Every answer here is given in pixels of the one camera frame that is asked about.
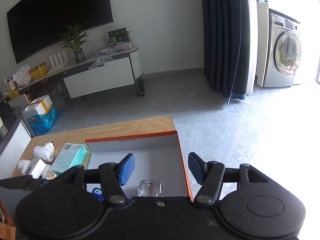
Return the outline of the left hand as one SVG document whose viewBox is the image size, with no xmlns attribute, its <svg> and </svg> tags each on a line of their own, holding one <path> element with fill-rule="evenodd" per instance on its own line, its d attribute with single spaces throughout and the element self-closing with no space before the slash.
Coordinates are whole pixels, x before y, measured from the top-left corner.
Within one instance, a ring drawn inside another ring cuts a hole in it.
<svg viewBox="0 0 320 240">
<path fill-rule="evenodd" d="M 10 214 L 5 208 L 3 201 L 0 203 L 1 218 L 0 218 L 0 239 L 1 240 L 15 240 L 16 226 Z"/>
</svg>

